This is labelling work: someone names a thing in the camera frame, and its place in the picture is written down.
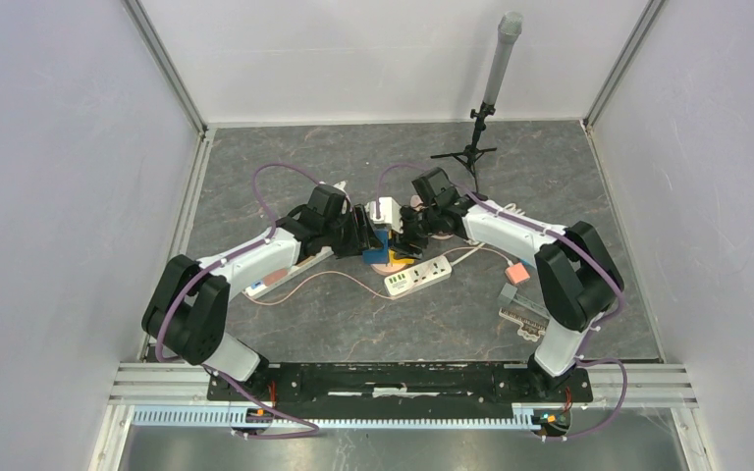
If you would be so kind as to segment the dark blue cube socket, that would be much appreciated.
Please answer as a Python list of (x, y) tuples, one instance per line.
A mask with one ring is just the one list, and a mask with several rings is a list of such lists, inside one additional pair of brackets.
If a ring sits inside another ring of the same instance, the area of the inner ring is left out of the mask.
[(361, 255), (362, 260), (368, 265), (387, 265), (390, 261), (388, 245), (390, 232), (378, 229), (375, 234), (380, 242), (380, 246), (365, 250)]

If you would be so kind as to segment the yellow cube socket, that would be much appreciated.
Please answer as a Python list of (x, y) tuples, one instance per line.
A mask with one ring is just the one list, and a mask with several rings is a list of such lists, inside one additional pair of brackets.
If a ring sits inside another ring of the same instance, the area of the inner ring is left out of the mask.
[(415, 263), (415, 259), (414, 258), (400, 256), (399, 254), (397, 254), (394, 251), (390, 251), (389, 252), (389, 264), (391, 266), (393, 266), (393, 267), (396, 267), (396, 266), (407, 266), (407, 265), (412, 265), (414, 263)]

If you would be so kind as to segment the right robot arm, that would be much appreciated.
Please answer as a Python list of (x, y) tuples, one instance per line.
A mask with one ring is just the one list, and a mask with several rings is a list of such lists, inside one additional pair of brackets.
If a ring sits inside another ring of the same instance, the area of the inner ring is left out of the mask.
[(596, 229), (583, 221), (566, 227), (506, 209), (450, 181), (440, 167), (412, 182), (419, 210), (403, 208), (403, 235), (423, 243), (452, 235), (490, 245), (536, 271), (549, 325), (528, 359), (527, 385), (541, 400), (567, 386), (592, 331), (624, 307), (624, 281)]

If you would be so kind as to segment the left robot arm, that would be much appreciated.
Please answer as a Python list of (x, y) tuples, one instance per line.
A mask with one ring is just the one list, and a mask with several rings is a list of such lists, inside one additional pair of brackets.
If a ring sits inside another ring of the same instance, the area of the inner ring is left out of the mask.
[(266, 234), (217, 255), (171, 258), (152, 293), (142, 329), (159, 340), (160, 360), (173, 352), (190, 365), (208, 366), (232, 377), (245, 399), (269, 387), (265, 358), (226, 331), (229, 304), (264, 277), (289, 270), (325, 248), (339, 257), (381, 250), (384, 242), (361, 204), (331, 185), (316, 186), (306, 203), (275, 221)]

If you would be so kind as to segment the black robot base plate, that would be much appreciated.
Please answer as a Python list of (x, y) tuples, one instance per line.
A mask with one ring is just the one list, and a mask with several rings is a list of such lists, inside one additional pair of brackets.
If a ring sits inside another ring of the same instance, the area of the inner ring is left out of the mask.
[(583, 368), (544, 379), (524, 363), (501, 361), (282, 362), (258, 369), (243, 387), (305, 420), (504, 419), (515, 404), (594, 398)]

